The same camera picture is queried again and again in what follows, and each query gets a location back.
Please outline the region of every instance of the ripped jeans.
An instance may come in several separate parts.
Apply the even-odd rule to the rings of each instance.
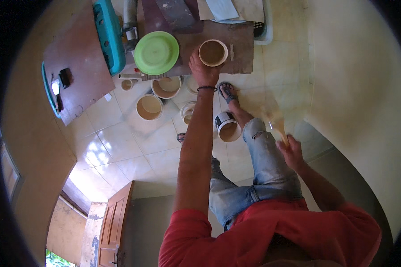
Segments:
[[[230,229],[240,212],[257,201],[277,197],[289,200],[303,198],[297,174],[285,163],[275,139],[266,131],[261,119],[254,118],[245,125],[243,138],[254,168],[253,185],[238,187],[224,176],[218,159],[211,160],[209,208],[223,225],[224,231]]]

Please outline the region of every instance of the man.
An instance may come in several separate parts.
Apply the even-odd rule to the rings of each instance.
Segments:
[[[220,94],[243,129],[254,182],[237,187],[223,175],[211,158],[220,67],[203,65],[197,49],[189,66],[200,88],[159,266],[368,266],[381,240],[374,219],[307,165],[294,137],[288,147],[275,143],[264,123],[241,109],[229,83],[220,83]],[[297,174],[324,212],[307,209]],[[217,238],[211,238],[208,207],[225,228]]]

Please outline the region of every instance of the brush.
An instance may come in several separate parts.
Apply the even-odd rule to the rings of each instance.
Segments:
[[[281,136],[281,140],[288,147],[288,137],[285,134],[284,119],[279,108],[274,111],[267,112],[264,105],[261,106],[261,112],[265,119],[269,122],[270,128],[275,130]]]

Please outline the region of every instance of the greenery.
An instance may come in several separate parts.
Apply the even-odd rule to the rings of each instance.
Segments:
[[[46,267],[76,267],[69,261],[61,258],[52,251],[46,249]]]

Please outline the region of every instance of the black bracelet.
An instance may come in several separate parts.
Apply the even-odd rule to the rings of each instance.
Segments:
[[[198,88],[198,92],[199,92],[199,89],[203,89],[203,88],[214,89],[214,92],[216,92],[216,91],[218,90],[218,89],[217,89],[216,87],[214,87],[214,86],[201,86],[201,87]]]

